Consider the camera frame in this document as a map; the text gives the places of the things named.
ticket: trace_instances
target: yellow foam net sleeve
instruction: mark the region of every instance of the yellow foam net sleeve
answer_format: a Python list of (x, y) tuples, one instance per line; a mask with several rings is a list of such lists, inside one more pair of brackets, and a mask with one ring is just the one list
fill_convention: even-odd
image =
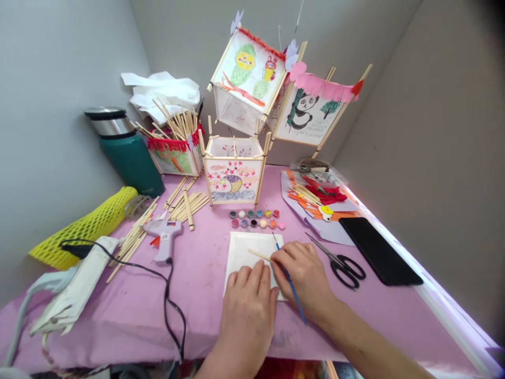
[(103, 235), (109, 235), (125, 218), (126, 204), (135, 196), (137, 190), (133, 187), (121, 188), (94, 211), (35, 246), (29, 254), (58, 270), (75, 266), (79, 258), (61, 250), (59, 243), (71, 238), (94, 241)]

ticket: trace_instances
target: thermos bottle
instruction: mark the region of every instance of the thermos bottle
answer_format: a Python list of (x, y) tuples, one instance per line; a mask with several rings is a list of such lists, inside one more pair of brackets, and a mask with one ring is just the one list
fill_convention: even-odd
[(100, 136), (100, 145), (123, 178), (126, 185), (137, 189), (140, 195), (159, 196), (165, 190), (158, 169), (140, 135), (118, 107), (87, 109)]

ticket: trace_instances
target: gray wall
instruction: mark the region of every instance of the gray wall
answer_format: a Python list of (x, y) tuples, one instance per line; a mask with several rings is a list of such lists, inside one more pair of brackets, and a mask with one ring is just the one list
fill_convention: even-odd
[(491, 25), (469, 0), (423, 1), (335, 164), (505, 344), (505, 75)]
[[(203, 115), (215, 118), (215, 103), (206, 87), (230, 37), (231, 21), (245, 9), (242, 25), (279, 49), (278, 25), (283, 48), (293, 38), (301, 1), (294, 0), (130, 0), (135, 21), (153, 72), (169, 71), (190, 77), (206, 98)], [(304, 61), (307, 71), (353, 84), (369, 63), (360, 101), (349, 106), (319, 157), (333, 161), (380, 72), (400, 41), (420, 0), (311, 0), (305, 1), (296, 39), (308, 41)], [(228, 135), (223, 125), (214, 133)], [(268, 163), (289, 164), (311, 156), (313, 147), (276, 141)]]
[(1, 1), (0, 51), (2, 306), (45, 268), (27, 253), (122, 186), (83, 109), (125, 107), (119, 74), (150, 69), (124, 0)]

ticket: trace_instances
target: phone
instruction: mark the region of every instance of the phone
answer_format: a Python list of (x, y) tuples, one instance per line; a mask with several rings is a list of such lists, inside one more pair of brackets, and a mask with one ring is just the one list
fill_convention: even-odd
[(341, 218), (340, 223), (382, 283), (387, 286), (423, 284), (421, 277), (366, 218)]

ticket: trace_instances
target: glue gun cord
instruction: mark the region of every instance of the glue gun cord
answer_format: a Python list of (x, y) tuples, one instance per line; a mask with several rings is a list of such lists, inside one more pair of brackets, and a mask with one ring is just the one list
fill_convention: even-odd
[[(109, 253), (109, 251), (105, 247), (103, 247), (100, 243), (98, 243), (96, 241), (84, 240), (82, 238), (72, 238), (70, 240), (61, 241), (59, 243), (60, 248), (67, 251), (67, 249), (64, 248), (64, 245), (67, 244), (68, 242), (88, 242), (88, 243), (97, 245), (113, 261), (115, 261), (117, 263), (121, 263), (121, 264), (126, 265), (126, 266), (132, 266), (132, 267), (142, 268), (142, 269), (144, 269), (147, 272), (150, 272), (150, 273), (152, 273), (152, 274), (154, 274), (156, 276), (159, 276), (159, 277), (163, 278), (163, 280), (166, 283), (166, 285), (165, 285), (165, 296), (164, 296), (164, 301), (163, 301), (163, 311), (164, 311), (164, 316), (165, 316), (165, 326), (167, 328), (168, 333), (170, 334), (170, 337), (172, 337), (172, 340), (174, 340), (175, 345), (177, 346), (177, 349), (179, 350), (180, 362), (182, 363), (182, 361), (184, 360), (184, 343), (186, 341), (186, 318), (184, 317), (184, 313), (179, 308), (179, 306), (168, 298), (168, 295), (170, 293), (170, 280), (172, 278), (172, 273), (174, 272), (174, 262), (172, 261), (172, 259), (170, 258), (169, 261), (168, 261), (168, 264), (170, 265), (171, 268), (170, 268), (170, 273), (168, 274), (168, 278), (166, 278), (162, 274), (160, 274), (159, 272), (151, 270), (150, 268), (144, 267), (144, 266), (136, 264), (136, 263), (123, 262), (123, 261), (120, 261), (120, 260), (114, 258), (112, 256), (112, 254)], [(179, 339), (177, 338), (177, 336), (175, 335), (174, 331), (170, 328), (170, 325), (168, 324), (168, 314), (167, 314), (167, 307), (165, 305), (165, 300), (177, 311), (177, 313), (179, 314), (180, 318), (183, 320), (183, 330), (184, 331), (183, 331), (183, 339), (182, 339), (181, 342), (179, 342)]]

